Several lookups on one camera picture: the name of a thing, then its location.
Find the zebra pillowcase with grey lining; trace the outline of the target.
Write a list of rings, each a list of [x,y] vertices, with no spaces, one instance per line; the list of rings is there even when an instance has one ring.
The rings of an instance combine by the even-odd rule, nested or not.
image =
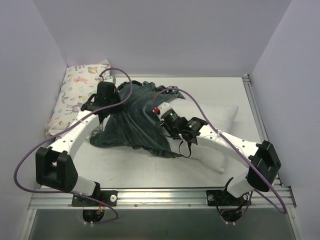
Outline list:
[[[130,98],[124,103],[124,110],[109,116],[103,131],[94,133],[89,143],[98,148],[128,146],[144,149],[160,158],[178,158],[181,155],[171,151],[167,138],[162,134],[160,120],[153,112],[153,101],[163,85],[153,82],[133,82]]]

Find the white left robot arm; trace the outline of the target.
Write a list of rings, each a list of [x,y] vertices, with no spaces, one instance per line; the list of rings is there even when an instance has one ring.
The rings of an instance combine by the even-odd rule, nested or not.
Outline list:
[[[63,193],[83,195],[90,206],[101,201],[98,183],[78,175],[74,157],[92,131],[111,114],[123,110],[120,95],[112,82],[102,81],[97,92],[81,106],[69,131],[49,147],[35,153],[36,182]]]

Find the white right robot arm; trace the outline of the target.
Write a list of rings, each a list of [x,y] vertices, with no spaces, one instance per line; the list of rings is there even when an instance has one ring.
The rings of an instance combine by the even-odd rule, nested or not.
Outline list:
[[[186,119],[172,108],[158,114],[161,126],[178,141],[177,152],[184,157],[195,157],[200,150],[216,150],[242,163],[247,170],[232,177],[222,191],[222,200],[232,205],[250,191],[268,192],[281,168],[272,143],[247,141],[219,129],[198,117]]]

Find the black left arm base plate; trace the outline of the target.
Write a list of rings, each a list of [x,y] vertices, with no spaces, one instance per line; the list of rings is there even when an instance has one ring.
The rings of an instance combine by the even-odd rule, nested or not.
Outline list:
[[[72,207],[100,207],[101,203],[115,207],[117,205],[118,191],[101,190],[97,196],[74,195],[72,198]]]

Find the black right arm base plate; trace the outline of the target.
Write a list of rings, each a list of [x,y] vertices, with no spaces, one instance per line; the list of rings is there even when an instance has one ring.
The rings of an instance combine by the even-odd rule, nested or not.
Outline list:
[[[240,207],[249,200],[249,194],[245,193],[240,197],[234,197],[226,190],[212,189],[206,191],[206,201],[212,207]]]

